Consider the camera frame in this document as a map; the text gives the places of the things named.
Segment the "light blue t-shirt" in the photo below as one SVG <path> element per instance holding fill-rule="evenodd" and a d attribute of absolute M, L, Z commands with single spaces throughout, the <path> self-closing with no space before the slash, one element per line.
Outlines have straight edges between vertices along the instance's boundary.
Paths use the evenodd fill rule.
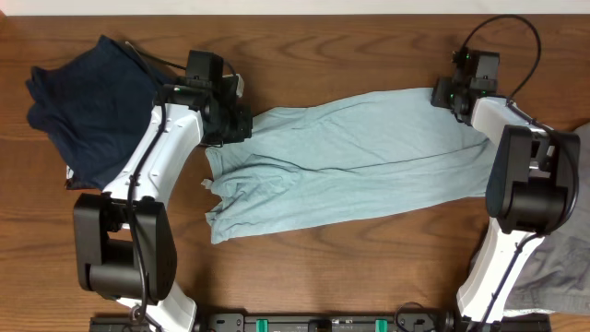
<path fill-rule="evenodd" d="M 206 150 L 212 243 L 483 196 L 495 146 L 430 98 L 376 91 L 257 115 L 248 139 Z"/>

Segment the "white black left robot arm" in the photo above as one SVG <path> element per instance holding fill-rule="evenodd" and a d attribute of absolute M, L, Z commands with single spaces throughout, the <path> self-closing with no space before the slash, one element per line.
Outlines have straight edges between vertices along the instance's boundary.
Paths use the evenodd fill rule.
<path fill-rule="evenodd" d="M 171 193 L 193 150 L 252 134 L 252 115 L 238 103 L 240 75 L 182 78 L 163 88 L 145 134 L 100 194 L 73 209 L 80 287 L 129 308 L 127 317 L 93 317 L 92 331 L 197 331 L 197 305 L 176 281 L 177 251 L 167 216 Z"/>

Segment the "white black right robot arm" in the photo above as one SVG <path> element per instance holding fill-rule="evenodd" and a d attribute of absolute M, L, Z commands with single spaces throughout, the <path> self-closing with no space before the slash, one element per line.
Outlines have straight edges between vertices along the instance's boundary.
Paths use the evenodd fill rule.
<path fill-rule="evenodd" d="M 484 91 L 472 97 L 450 77 L 437 80 L 431 104 L 450 110 L 497 148 L 485 192 L 489 227 L 457 292 L 454 330 L 499 331 L 525 262 L 577 203 L 580 138 L 540 123 L 514 101 Z"/>

